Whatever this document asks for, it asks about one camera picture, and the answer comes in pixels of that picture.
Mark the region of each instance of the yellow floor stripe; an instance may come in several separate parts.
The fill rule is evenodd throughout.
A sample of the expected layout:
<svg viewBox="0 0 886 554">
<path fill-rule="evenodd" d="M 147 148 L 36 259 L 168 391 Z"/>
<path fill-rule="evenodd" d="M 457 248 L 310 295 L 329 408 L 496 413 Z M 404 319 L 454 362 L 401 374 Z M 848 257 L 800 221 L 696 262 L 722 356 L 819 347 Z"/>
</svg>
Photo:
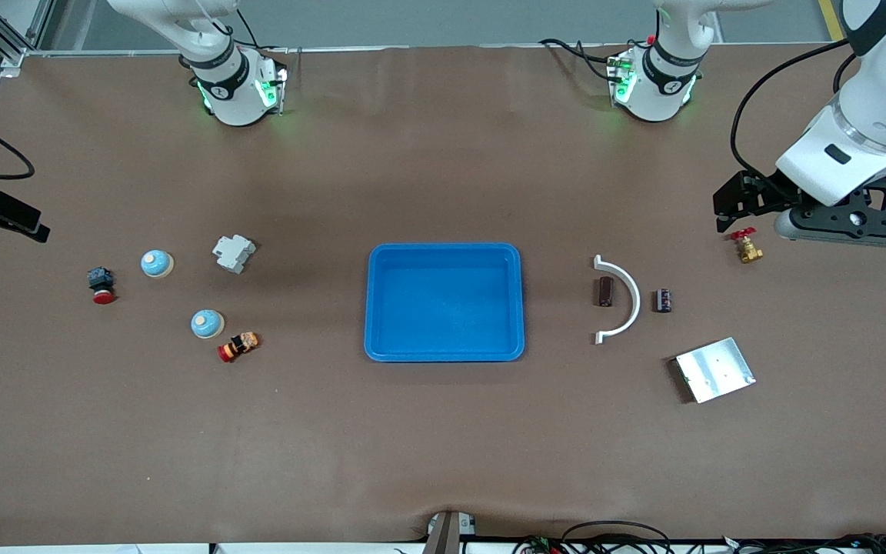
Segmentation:
<svg viewBox="0 0 886 554">
<path fill-rule="evenodd" d="M 822 11 L 822 18 L 826 20 L 829 38 L 833 39 L 833 41 L 839 41 L 840 38 L 843 38 L 843 28 L 840 27 L 840 19 L 836 17 L 836 8 L 833 7 L 833 0 L 819 0 L 819 10 Z"/>
</svg>

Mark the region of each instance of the metallic plate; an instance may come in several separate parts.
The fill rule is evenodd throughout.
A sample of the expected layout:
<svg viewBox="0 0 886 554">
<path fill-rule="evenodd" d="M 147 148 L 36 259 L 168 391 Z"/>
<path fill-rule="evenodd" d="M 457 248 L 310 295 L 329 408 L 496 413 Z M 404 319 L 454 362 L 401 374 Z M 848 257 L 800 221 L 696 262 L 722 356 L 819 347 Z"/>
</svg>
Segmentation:
<svg viewBox="0 0 886 554">
<path fill-rule="evenodd" d="M 706 402 L 755 382 L 734 338 L 675 357 L 675 365 L 697 402 Z"/>
</svg>

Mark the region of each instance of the brown table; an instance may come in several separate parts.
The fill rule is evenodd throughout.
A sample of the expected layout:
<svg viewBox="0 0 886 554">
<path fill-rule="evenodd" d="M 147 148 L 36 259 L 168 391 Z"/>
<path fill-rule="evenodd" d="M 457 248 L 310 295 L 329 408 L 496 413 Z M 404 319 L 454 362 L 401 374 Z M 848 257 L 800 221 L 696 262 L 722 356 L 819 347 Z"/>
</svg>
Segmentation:
<svg viewBox="0 0 886 554">
<path fill-rule="evenodd" d="M 886 249 L 714 231 L 732 112 L 804 46 L 718 47 L 677 119 L 633 120 L 542 49 L 303 55 L 288 113 L 228 128 L 172 57 L 38 59 L 0 88 L 53 228 L 0 231 L 0 544 L 412 539 L 439 509 L 484 533 L 622 518 L 675 537 L 886 532 Z M 760 168 L 830 95 L 821 56 L 754 98 Z M 0 171 L 18 168 L 0 150 Z M 215 266 L 220 235 L 259 249 Z M 388 365 L 362 349 L 381 242 L 507 241 L 527 350 Z M 176 258 L 151 280 L 147 249 Z M 601 253 L 675 311 L 594 305 Z M 91 302 L 85 273 L 116 273 Z M 234 365 L 214 308 L 263 346 Z M 757 385 L 686 403 L 664 360 L 734 336 Z"/>
</svg>

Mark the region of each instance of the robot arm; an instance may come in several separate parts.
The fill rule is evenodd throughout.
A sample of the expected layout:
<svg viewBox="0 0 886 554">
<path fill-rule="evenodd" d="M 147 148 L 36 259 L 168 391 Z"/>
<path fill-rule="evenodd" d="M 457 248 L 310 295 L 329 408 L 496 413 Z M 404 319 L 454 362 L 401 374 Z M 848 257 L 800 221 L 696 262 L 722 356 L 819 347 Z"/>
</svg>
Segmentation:
<svg viewBox="0 0 886 554">
<path fill-rule="evenodd" d="M 658 36 L 615 58 L 616 105 L 646 122 L 664 122 L 689 100 L 696 70 L 716 36 L 717 11 L 750 10 L 773 0 L 653 0 Z"/>
<path fill-rule="evenodd" d="M 714 194 L 719 232 L 774 211 L 787 239 L 886 246 L 886 0 L 844 0 L 841 22 L 861 69 L 773 175 L 739 172 Z"/>
<path fill-rule="evenodd" d="M 228 125 L 257 122 L 281 113 L 285 67 L 252 48 L 236 45 L 217 19 L 238 9 L 239 0 L 108 0 L 158 32 L 180 50 L 197 76 L 208 112 Z"/>
</svg>

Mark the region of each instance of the blue plastic tray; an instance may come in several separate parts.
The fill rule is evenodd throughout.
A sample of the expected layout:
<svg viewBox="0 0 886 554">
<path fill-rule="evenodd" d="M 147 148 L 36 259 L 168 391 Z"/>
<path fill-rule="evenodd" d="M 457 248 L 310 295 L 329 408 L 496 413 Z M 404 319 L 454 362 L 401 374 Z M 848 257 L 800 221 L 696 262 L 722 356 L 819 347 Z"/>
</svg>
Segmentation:
<svg viewBox="0 0 886 554">
<path fill-rule="evenodd" d="M 365 351 L 377 362 L 510 362 L 525 350 L 521 256 L 505 242 L 380 245 Z"/>
</svg>

